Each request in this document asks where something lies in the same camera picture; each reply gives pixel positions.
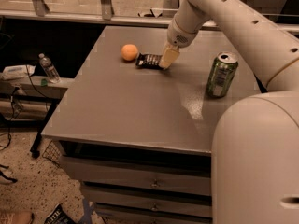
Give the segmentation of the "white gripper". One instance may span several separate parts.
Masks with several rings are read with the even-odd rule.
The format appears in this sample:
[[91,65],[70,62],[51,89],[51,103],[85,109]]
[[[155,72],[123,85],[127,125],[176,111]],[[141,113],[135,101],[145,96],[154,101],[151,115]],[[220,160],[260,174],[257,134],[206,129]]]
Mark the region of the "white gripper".
[[164,43],[159,65],[167,69],[179,56],[179,48],[188,47],[198,34],[197,21],[176,16],[167,29],[167,41]]

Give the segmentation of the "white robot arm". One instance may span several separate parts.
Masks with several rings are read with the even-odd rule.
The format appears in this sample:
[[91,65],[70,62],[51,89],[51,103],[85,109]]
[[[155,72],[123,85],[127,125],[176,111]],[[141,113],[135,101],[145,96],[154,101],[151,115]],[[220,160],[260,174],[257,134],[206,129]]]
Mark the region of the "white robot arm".
[[266,91],[231,105],[211,149],[213,224],[299,224],[299,39],[240,0],[183,0],[162,67],[213,20]]

